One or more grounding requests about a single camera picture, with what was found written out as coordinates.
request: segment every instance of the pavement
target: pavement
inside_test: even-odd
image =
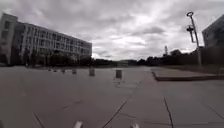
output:
[[[0,69],[0,128],[223,128],[224,82],[157,82],[151,68]]]

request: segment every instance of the tree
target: tree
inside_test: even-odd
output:
[[[27,48],[23,54],[23,64],[29,64],[29,50]]]
[[[0,62],[4,64],[8,64],[8,59],[5,54],[0,54]]]
[[[37,62],[37,52],[36,52],[36,50],[33,50],[31,53],[31,56],[30,56],[30,64],[32,66],[35,66],[36,62]]]

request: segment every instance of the lamp post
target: lamp post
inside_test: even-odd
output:
[[[197,53],[198,53],[198,66],[199,66],[199,68],[202,68],[202,60],[201,60],[201,52],[200,52],[200,48],[199,48],[198,34],[197,34],[194,19],[193,19],[193,15],[194,15],[194,12],[187,13],[187,17],[189,17],[192,22],[192,27],[190,25],[189,28],[187,28],[187,31],[189,31],[191,34],[192,43],[194,43],[192,32],[194,32],[194,34],[195,34],[195,39],[196,39],[196,44],[197,44]]]

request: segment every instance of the distant building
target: distant building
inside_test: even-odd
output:
[[[18,17],[3,13],[0,20],[0,54],[13,64],[25,51],[49,55],[54,51],[69,55],[73,60],[91,57],[92,44],[50,29],[21,23]]]
[[[208,26],[203,32],[205,47],[224,43],[224,15]]]

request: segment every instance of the cloud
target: cloud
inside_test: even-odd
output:
[[[185,31],[194,11],[201,32],[224,12],[223,0],[0,0],[0,13],[93,43],[93,56],[139,59],[169,50],[192,51]]]

